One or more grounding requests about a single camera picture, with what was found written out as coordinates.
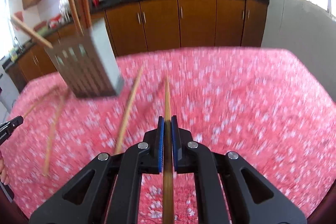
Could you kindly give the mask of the person's left hand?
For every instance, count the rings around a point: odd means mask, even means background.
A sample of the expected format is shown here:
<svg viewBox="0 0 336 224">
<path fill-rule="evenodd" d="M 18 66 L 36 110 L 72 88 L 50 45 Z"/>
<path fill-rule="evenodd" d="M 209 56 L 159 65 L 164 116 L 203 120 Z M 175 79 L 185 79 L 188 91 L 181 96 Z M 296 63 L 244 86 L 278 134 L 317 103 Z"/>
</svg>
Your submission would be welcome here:
<svg viewBox="0 0 336 224">
<path fill-rule="evenodd" d="M 1 183 L 4 185 L 8 185 L 10 179 L 7 167 L 5 166 L 4 158 L 1 153 L 0 153 L 0 174 L 1 174 Z"/>
</svg>

